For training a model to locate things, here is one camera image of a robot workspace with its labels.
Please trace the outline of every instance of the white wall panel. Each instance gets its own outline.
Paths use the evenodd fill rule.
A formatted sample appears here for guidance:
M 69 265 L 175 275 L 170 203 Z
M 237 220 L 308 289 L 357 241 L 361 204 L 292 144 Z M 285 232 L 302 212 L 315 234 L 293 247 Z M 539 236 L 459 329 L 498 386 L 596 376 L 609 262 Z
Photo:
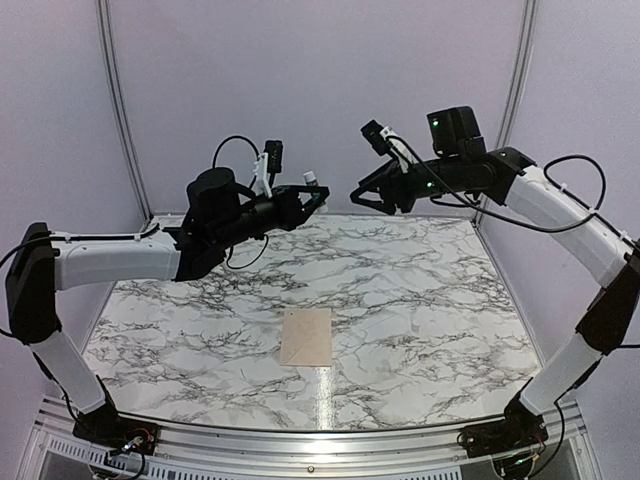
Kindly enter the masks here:
M 93 2 L 1 2 L 0 65 L 0 253 L 35 221 L 72 232 L 139 229 Z M 93 285 L 58 295 L 60 319 L 77 343 L 106 293 Z M 4 293 L 0 325 L 8 328 Z M 3 479 L 14 478 L 47 385 L 29 350 L 0 337 Z
M 568 153 L 597 159 L 609 181 L 602 209 L 640 236 L 640 4 L 541 2 L 533 60 L 511 144 L 540 164 Z M 569 188 L 595 202 L 598 176 L 586 164 L 558 169 Z M 483 223 L 533 330 L 549 358 L 574 329 L 597 286 L 545 235 Z M 640 339 L 638 315 L 628 341 Z M 607 358 L 579 404 L 607 480 L 637 478 L 640 457 L 640 352 Z
M 359 131 L 371 118 L 430 157 L 425 114 L 469 104 L 492 146 L 523 8 L 512 0 L 112 4 L 129 118 L 156 212 L 187 207 L 185 186 L 231 134 L 261 149 L 266 139 L 282 139 L 279 182 L 299 183 L 315 170 L 331 188 L 334 212 L 357 209 L 349 192 L 382 163 Z M 246 146 L 230 145 L 221 159 L 248 183 Z

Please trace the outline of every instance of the metal frame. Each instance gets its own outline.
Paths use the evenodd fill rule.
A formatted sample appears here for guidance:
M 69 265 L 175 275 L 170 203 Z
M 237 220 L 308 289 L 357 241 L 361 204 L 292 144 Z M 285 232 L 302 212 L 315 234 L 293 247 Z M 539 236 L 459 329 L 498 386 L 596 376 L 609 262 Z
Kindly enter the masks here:
M 147 190 L 142 179 L 142 172 L 138 162 L 138 155 L 131 134 L 131 127 L 127 118 L 122 85 L 118 73 L 116 61 L 116 49 L 113 40 L 113 29 L 111 21 L 111 8 L 109 0 L 96 0 L 96 10 L 98 14 L 98 28 L 100 33 L 100 45 L 107 74 L 107 83 L 111 96 L 111 104 L 115 116 L 116 127 L 122 145 L 122 152 L 129 172 L 129 178 L 133 187 L 133 193 L 138 203 L 138 209 L 143 220 L 149 221 L 152 217 L 151 205 Z
M 573 449 L 582 479 L 598 480 L 584 422 L 575 403 L 563 406 L 565 438 Z M 397 430 L 368 432 L 283 432 L 247 430 L 183 424 L 153 419 L 160 424 L 156 453 L 147 458 L 143 478 L 189 478 L 192 473 L 207 478 L 256 480 L 264 478 L 372 478 L 389 480 L 426 479 L 429 475 L 451 475 L 470 460 L 456 438 L 465 424 L 495 419 L 438 424 Z M 560 434 L 560 416 L 545 414 L 552 448 Z M 47 452 L 101 464 L 107 448 L 72 437 L 73 420 L 62 400 L 46 397 L 25 450 L 17 480 L 39 478 Z
M 535 26 L 538 18 L 539 0 L 526 0 L 522 13 L 522 24 L 520 26 L 520 39 L 518 40 L 518 51 L 516 53 L 516 61 L 513 67 L 513 75 L 511 77 L 511 86 L 507 96 L 504 114 L 502 115 L 502 123 L 496 140 L 495 148 L 503 148 L 508 145 L 513 126 L 515 124 L 518 108 L 522 102 L 524 87 L 529 73 L 531 64 L 531 53 L 533 51 L 533 38 L 535 35 Z M 481 207 L 487 208 L 489 199 L 483 199 Z M 476 212 L 473 216 L 473 223 L 480 227 L 485 214 Z

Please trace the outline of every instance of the wooden block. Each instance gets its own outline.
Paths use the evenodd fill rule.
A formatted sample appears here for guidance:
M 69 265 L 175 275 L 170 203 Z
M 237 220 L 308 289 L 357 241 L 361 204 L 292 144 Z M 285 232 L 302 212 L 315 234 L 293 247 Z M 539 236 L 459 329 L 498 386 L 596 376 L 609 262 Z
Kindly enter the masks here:
M 330 308 L 285 309 L 281 365 L 330 367 L 332 351 Z

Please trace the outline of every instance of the white marble pattern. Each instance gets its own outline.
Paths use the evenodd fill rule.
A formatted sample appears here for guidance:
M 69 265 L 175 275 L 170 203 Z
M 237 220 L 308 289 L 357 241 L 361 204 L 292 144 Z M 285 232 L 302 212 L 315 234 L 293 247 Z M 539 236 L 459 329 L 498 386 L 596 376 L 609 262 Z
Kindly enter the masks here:
M 279 365 L 285 307 L 333 310 L 332 367 Z M 469 222 L 407 217 L 312 217 L 246 270 L 121 282 L 85 358 L 121 410 L 275 429 L 499 413 L 538 369 Z

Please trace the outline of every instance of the robotic arm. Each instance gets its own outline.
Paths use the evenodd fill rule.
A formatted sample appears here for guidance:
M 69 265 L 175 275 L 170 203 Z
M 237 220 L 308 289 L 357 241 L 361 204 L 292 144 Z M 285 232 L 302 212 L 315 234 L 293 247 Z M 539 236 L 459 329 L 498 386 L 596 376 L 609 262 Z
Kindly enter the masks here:
M 410 212 L 418 198 L 456 192 L 477 198 L 483 193 L 552 233 L 602 287 L 573 336 L 509 402 L 505 419 L 466 427 L 460 437 L 470 457 L 531 445 L 536 436 L 547 438 L 543 412 L 622 344 L 640 293 L 640 250 L 626 234 L 616 235 L 594 210 L 570 198 L 565 187 L 557 188 L 518 150 L 487 152 L 471 108 L 427 118 L 438 158 L 426 162 L 389 127 L 371 121 L 362 128 L 374 150 L 391 160 L 359 182 L 351 194 L 354 203 L 392 215 L 398 209 Z M 363 198 L 365 194 L 379 198 Z
M 134 235 L 71 235 L 50 232 L 45 223 L 27 230 L 6 279 L 12 335 L 29 346 L 50 378 L 81 412 L 74 435 L 122 448 L 157 425 L 118 415 L 109 394 L 69 337 L 55 309 L 55 292 L 77 285 L 129 279 L 176 282 L 207 275 L 225 250 L 273 229 L 294 230 L 329 196 L 327 187 L 273 187 L 281 171 L 282 143 L 269 141 L 255 162 L 258 193 L 235 181 L 229 168 L 212 168 L 187 187 L 189 210 L 179 228 Z M 306 203 L 300 194 L 311 194 Z M 240 196 L 247 200 L 241 203 Z M 153 453 L 154 442 L 138 450 Z

